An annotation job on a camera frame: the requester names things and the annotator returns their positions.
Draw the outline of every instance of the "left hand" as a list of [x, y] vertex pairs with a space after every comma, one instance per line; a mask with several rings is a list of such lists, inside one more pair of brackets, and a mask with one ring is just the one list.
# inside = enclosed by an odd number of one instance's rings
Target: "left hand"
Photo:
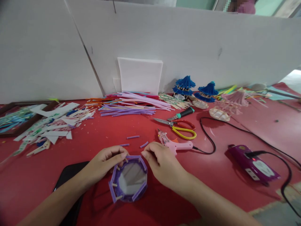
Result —
[[116, 164], [123, 164], [128, 151], [121, 146], [112, 146], [102, 149], [79, 173], [88, 186], [100, 181]]

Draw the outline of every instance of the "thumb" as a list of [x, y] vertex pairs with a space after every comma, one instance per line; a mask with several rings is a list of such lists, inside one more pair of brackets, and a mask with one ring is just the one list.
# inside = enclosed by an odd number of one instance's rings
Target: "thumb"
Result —
[[121, 153], [121, 154], [115, 155], [112, 158], [108, 159], [105, 162], [106, 163], [106, 170], [109, 171], [115, 165], [117, 165], [118, 163], [121, 163], [125, 159], [126, 155], [127, 155], [126, 153]]
[[141, 154], [148, 161], [148, 164], [150, 165], [152, 171], [158, 168], [158, 162], [151, 153], [149, 153], [148, 151], [143, 151], [141, 152]]

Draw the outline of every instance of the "white board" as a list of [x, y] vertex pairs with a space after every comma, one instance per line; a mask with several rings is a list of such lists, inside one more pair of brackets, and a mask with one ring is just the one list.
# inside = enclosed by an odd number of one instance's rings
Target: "white board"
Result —
[[68, 0], [106, 94], [120, 78], [117, 57], [164, 62], [160, 90], [190, 75], [217, 88], [280, 81], [301, 62], [301, 23], [218, 11]]
[[63, 0], [0, 4], [0, 104], [102, 96]]
[[146, 92], [151, 95], [158, 95], [162, 61], [118, 57], [118, 65], [123, 91]]

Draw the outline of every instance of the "scissors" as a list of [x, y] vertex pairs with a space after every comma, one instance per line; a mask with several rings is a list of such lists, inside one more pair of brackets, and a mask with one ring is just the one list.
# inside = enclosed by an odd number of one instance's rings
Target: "scissors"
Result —
[[[166, 120], [163, 120], [163, 119], [157, 119], [157, 118], [153, 118], [154, 120], [160, 122], [160, 123], [163, 123], [163, 124], [166, 124], [166, 125], [170, 125], [172, 127], [172, 130], [177, 134], [179, 135], [180, 137], [186, 139], [186, 140], [193, 140], [194, 138], [197, 137], [197, 134], [196, 132], [194, 131], [195, 130], [195, 126], [191, 123], [191, 122], [188, 122], [186, 120], [173, 120], [173, 121], [166, 121]], [[188, 125], [190, 125], [191, 128], [179, 123], [179, 122], [184, 122]], [[187, 131], [187, 132], [190, 132], [193, 134], [192, 137], [186, 137], [184, 135], [182, 135], [178, 130], [181, 130], [181, 131]]]

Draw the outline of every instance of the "smartphone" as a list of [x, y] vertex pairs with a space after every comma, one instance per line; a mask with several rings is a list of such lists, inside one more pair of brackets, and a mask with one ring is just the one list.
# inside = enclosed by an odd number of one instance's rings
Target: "smartphone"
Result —
[[[61, 185], [73, 178], [79, 171], [81, 171], [89, 162], [81, 162], [66, 166], [57, 181], [53, 191], [58, 189]], [[75, 226], [77, 222], [77, 216], [81, 208], [83, 195], [72, 206], [68, 214], [65, 216], [60, 226]]]

